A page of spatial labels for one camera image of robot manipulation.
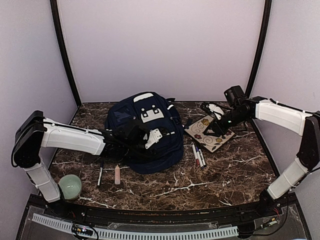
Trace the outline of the purple white marker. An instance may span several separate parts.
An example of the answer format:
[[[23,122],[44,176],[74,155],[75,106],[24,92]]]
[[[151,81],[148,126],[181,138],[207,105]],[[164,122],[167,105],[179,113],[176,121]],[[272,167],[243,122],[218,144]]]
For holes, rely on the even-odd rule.
[[[195,147],[194,144],[192,144],[191,147],[192,147],[192,151],[193,151],[193,154],[194,154],[194,158],[195,158],[196,164],[198,166],[200,166],[200,160],[199,160],[198,155],[197,155],[196,147]]]

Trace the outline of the red capped white marker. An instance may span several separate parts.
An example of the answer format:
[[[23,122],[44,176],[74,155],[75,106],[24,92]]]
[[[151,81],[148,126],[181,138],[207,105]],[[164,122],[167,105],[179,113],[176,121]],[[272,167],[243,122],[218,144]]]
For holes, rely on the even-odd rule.
[[[195,148],[195,155],[196,155],[196,159],[197,159],[200,167],[203,169],[204,165],[203,165],[203,162],[202,162],[202,159],[201,159],[201,156],[200,156],[200,152],[199,152],[197,147]]]

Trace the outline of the pink translucent glue bottle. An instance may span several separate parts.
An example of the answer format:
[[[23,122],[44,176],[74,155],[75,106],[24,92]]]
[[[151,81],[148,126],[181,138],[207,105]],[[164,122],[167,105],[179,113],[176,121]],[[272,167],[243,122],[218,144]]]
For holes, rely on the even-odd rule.
[[[121,169],[119,165],[116,165],[114,169],[114,184],[120,185],[121,184]]]

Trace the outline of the navy blue student backpack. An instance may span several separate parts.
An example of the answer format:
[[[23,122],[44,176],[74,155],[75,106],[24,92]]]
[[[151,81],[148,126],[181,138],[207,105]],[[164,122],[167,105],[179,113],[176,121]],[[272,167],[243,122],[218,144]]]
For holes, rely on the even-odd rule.
[[[129,119],[140,120],[151,135],[146,148],[155,155],[129,155],[125,163],[135,172],[147,175],[172,167],[184,156],[184,126],[173,101],[147,91],[121,100],[112,106],[104,127],[124,125]]]

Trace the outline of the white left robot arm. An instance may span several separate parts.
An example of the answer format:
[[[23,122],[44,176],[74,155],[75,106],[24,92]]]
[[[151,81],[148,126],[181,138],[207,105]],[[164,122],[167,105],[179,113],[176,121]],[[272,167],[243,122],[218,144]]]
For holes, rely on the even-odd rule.
[[[52,120],[36,110],[15,133],[11,165],[25,171],[58,217],[67,218],[71,208],[63,201],[63,191],[44,163],[42,151],[69,150],[102,158],[133,154],[139,160],[150,160],[153,154],[146,147],[151,141],[151,134],[136,121],[124,129],[88,129]]]

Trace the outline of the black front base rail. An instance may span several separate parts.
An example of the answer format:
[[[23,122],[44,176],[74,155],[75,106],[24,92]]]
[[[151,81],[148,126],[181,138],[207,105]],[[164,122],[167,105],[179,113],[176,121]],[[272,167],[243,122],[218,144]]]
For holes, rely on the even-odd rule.
[[[287,203],[294,203],[295,195],[292,193],[287,197],[281,197],[268,205],[260,202],[246,203],[236,206],[181,210],[181,211],[142,211],[123,210],[89,205],[76,204],[71,202],[47,203],[43,197],[31,194],[27,206],[34,206],[43,209],[46,214],[62,217],[67,220],[89,225],[106,226],[111,222],[127,224],[195,224],[204,222],[218,222],[219,224],[240,224],[251,223],[260,217],[269,217],[285,211]]]

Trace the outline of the pale green round bowl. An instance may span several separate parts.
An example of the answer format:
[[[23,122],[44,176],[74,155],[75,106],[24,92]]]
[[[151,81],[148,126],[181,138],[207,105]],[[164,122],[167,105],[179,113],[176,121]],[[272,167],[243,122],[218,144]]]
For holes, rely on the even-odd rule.
[[[80,196],[82,191],[81,179],[75,174],[63,176],[59,183],[65,200],[75,200]]]

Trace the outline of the black right frame post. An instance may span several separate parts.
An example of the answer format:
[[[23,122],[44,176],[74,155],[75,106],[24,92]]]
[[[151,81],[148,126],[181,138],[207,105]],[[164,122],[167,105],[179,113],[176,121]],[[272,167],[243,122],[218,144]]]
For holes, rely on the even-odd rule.
[[[264,1],[263,15],[262,15],[262,20],[261,20],[261,26],[260,26],[256,51],[255,51],[250,75],[248,78],[248,83],[246,85],[245,92],[244,92],[247,97],[250,97],[250,95],[253,91],[255,80],[257,77],[258,70],[259,70],[259,66],[260,66],[260,62],[261,62],[261,58],[262,58],[262,54],[263,54],[263,50],[264,50],[264,46],[265,46],[265,40],[266,40],[267,32],[268,32],[272,2],[273,2],[272,0],[265,0]]]

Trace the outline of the beige floral notebook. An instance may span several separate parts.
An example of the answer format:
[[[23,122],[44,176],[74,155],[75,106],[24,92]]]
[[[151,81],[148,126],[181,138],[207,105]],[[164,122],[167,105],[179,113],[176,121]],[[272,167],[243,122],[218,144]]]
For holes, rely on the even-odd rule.
[[[205,130],[209,124],[214,120],[210,115],[206,115],[199,120],[192,123],[184,131],[190,135],[201,147],[204,147],[209,152],[213,153],[217,151],[223,144],[230,140],[235,133],[231,130],[228,130],[224,136],[212,136],[205,135]]]

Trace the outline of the black whiteboard marker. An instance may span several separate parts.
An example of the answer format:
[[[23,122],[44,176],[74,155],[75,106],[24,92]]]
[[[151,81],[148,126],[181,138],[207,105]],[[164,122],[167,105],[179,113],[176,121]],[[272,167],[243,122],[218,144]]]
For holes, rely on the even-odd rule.
[[[203,156],[203,153],[202,153],[202,151],[201,151],[200,148],[198,148],[198,153],[199,153],[199,155],[200,155],[200,159],[201,159],[201,161],[202,161],[203,167],[204,167],[204,168],[207,167],[206,162],[205,162],[205,159],[204,159],[204,156]]]

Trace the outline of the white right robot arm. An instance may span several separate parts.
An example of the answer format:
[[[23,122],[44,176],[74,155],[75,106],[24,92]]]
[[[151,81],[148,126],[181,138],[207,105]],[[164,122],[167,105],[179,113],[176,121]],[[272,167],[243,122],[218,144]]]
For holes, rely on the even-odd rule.
[[[222,137],[240,123],[256,121],[274,156],[289,154],[292,157],[292,160],[276,163],[282,167],[282,173],[261,194],[263,200],[255,205],[255,213],[266,217],[275,208],[274,200],[320,169],[320,113],[293,108],[261,96],[235,99],[225,113],[221,112],[222,108],[213,102],[201,105],[202,110],[213,115],[205,135]]]

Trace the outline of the black left frame post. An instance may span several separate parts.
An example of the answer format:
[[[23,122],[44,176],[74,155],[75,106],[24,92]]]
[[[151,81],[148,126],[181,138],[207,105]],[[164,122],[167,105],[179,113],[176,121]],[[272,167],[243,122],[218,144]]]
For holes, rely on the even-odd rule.
[[[49,2],[50,2],[51,15],[52,15],[52,20],[53,20],[55,35],[56,35],[63,67],[65,70],[65,74],[67,77],[67,81],[68,81],[73,99],[75,101],[77,108],[79,108],[82,105],[82,101],[81,101],[80,94],[79,94],[79,91],[78,91],[78,88],[76,85],[76,81],[75,81],[75,78],[74,78],[74,75],[72,72],[70,59],[69,59],[69,56],[67,53],[67,47],[66,47],[62,24],[61,24],[61,19],[60,19],[58,1],[57,0],[50,0]]]

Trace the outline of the black frame post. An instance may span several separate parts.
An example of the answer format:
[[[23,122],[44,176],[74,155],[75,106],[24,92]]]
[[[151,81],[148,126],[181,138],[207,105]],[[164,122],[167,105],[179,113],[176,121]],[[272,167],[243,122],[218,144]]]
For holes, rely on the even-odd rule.
[[[266,40],[267,32],[268,32],[272,2],[273,2],[272,0],[265,0],[264,1],[263,15],[262,15],[262,20],[261,20],[261,26],[260,26],[256,51],[255,51],[250,75],[248,78],[248,83],[246,85],[245,92],[244,92],[247,97],[250,97],[250,95],[253,91],[255,80],[257,77],[258,70],[259,70],[259,66],[260,66],[260,62],[261,62],[261,58],[262,58],[262,54],[263,54],[263,50],[264,50],[264,46],[265,46],[265,40]]]
[[[78,91],[78,88],[76,85],[76,81],[75,81],[75,78],[74,78],[74,75],[72,72],[70,59],[69,59],[69,56],[67,53],[67,47],[66,47],[62,24],[61,24],[61,19],[60,19],[58,1],[57,0],[50,0],[49,2],[50,2],[51,15],[52,15],[52,20],[53,20],[55,35],[56,35],[63,67],[65,70],[65,74],[67,77],[67,81],[68,81],[73,99],[75,101],[77,108],[79,108],[82,105],[82,101],[81,101],[80,94],[79,94],[79,91]]]

